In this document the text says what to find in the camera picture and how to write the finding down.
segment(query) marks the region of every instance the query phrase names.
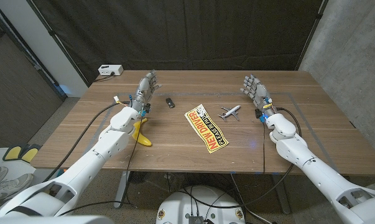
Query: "black car key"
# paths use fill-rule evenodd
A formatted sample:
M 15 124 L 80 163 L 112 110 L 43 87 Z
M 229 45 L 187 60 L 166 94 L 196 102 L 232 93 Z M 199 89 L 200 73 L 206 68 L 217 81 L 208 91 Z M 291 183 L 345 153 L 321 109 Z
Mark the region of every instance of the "black car key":
M 170 98 L 167 98 L 166 102 L 167 102 L 169 108 L 174 108 L 175 107 L 175 103 L 173 103 L 173 101 Z

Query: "small white box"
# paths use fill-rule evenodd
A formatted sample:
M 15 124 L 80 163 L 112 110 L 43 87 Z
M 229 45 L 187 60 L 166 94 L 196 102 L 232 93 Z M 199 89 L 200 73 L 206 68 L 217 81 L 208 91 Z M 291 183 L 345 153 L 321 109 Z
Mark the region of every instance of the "small white box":
M 114 75 L 121 75 L 124 68 L 122 65 L 101 65 L 98 70 L 100 75 L 111 75 L 111 72 L 114 72 Z

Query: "table leg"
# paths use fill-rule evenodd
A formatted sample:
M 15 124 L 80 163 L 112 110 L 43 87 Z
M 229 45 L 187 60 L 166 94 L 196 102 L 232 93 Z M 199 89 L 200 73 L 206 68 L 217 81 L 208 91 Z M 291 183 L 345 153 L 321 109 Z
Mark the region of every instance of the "table leg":
M 273 184 L 277 183 L 281 179 L 281 175 L 272 175 Z M 284 181 L 282 181 L 276 188 L 275 192 L 280 202 L 281 210 L 284 214 L 290 214 L 291 208 L 289 206 L 287 192 L 285 191 Z
M 126 173 L 126 171 L 123 171 L 123 174 L 121 175 L 121 180 L 119 181 L 117 195 L 115 196 L 116 201 L 120 201 L 120 202 L 123 201 L 125 193 L 126 193 L 126 191 L 125 191 L 126 182 L 127 182 L 127 179 L 129 178 L 130 173 L 131 173 L 131 171 L 128 171 L 127 173 Z M 121 203 L 114 202 L 114 208 L 121 208 L 121 206 L 122 206 Z

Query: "black curtain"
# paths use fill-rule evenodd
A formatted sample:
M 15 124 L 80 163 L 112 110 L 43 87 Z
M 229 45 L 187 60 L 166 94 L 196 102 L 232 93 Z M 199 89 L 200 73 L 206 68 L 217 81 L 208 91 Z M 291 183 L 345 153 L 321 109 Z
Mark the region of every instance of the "black curtain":
M 34 3 L 83 75 L 125 70 L 293 70 L 321 0 Z

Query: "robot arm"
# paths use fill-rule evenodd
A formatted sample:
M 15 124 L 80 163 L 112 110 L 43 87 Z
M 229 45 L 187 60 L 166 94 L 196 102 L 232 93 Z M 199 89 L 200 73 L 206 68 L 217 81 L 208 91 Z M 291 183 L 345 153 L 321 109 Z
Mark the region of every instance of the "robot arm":
M 154 90 L 161 87 L 155 86 L 155 83 L 153 70 L 140 81 L 130 107 L 123 108 L 111 118 L 110 125 L 85 155 L 60 177 L 29 187 L 16 195 L 0 209 L 0 217 L 58 216 L 72 209 L 106 161 L 127 146 L 129 136 L 134 132 L 133 124 L 149 112 L 148 102 Z
M 273 129 L 271 140 L 281 157 L 295 164 L 327 198 L 346 224 L 375 223 L 375 190 L 352 184 L 319 159 L 296 133 L 295 126 L 272 105 L 272 99 L 258 78 L 244 80 L 241 91 L 257 107 L 257 118 Z

